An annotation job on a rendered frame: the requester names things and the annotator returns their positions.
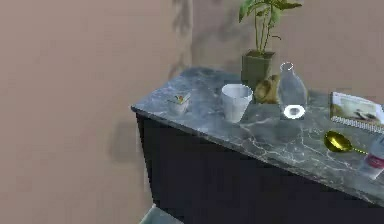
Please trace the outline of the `green houseplant in green pot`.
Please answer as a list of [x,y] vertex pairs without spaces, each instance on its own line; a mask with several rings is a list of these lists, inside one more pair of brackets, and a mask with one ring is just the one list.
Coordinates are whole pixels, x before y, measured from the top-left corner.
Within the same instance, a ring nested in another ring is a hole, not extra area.
[[283,11],[301,7],[293,0],[244,0],[238,12],[238,22],[252,17],[255,30],[255,47],[241,56],[241,81],[244,85],[255,89],[270,74],[275,53],[267,49],[273,35],[272,30],[281,19]]

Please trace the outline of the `small white printed box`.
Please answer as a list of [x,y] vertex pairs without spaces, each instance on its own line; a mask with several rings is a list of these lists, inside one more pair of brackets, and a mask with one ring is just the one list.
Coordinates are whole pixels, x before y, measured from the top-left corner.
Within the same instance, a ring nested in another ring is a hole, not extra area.
[[167,99],[169,110],[174,114],[183,114],[189,106],[190,97],[191,94],[189,92],[180,93],[169,97]]

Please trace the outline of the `white cup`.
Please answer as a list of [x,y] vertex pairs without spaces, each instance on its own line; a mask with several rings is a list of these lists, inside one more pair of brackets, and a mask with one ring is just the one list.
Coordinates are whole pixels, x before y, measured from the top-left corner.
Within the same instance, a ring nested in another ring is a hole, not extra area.
[[243,84],[226,84],[221,89],[224,117],[231,123],[238,123],[253,99],[253,91]]

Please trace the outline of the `dark cabinet with marble top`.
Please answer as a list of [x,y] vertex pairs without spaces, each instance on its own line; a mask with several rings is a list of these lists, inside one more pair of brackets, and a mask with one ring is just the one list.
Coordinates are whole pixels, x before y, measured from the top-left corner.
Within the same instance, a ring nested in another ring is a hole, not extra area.
[[[235,74],[190,68],[133,105],[154,203],[184,224],[384,224],[384,173],[359,175],[358,152],[334,153],[335,130],[359,149],[375,136],[334,123],[328,97],[310,92],[304,119],[252,104],[225,120],[220,92]],[[191,94],[183,114],[167,99]]]

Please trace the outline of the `brown potato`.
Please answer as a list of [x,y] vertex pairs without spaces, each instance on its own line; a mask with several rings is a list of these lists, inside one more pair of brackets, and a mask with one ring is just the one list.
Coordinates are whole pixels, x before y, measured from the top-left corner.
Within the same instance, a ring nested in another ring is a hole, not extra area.
[[261,104],[276,104],[279,79],[279,75],[271,75],[262,80],[255,88],[254,96],[256,101]]

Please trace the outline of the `clear glass bottle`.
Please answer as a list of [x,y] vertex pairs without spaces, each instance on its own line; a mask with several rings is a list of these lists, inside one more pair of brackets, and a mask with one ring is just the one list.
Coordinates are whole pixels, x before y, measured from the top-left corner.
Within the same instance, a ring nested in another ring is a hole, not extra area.
[[288,120],[303,119],[306,114],[308,91],[295,73],[291,62],[280,66],[280,80],[277,85],[278,105],[282,117]]

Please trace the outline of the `grey marble block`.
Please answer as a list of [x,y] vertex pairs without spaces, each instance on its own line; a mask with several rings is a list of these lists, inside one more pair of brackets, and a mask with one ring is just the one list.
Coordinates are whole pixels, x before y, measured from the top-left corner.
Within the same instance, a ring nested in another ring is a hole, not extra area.
[[139,224],[184,224],[172,215],[158,208],[156,204],[147,211]]

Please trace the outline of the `golden spoon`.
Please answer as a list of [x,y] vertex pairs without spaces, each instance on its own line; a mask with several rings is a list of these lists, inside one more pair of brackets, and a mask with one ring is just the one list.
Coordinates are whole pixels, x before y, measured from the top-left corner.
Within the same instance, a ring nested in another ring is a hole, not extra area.
[[354,147],[351,141],[339,132],[330,130],[324,134],[323,143],[332,152],[356,151],[367,155],[368,152]]

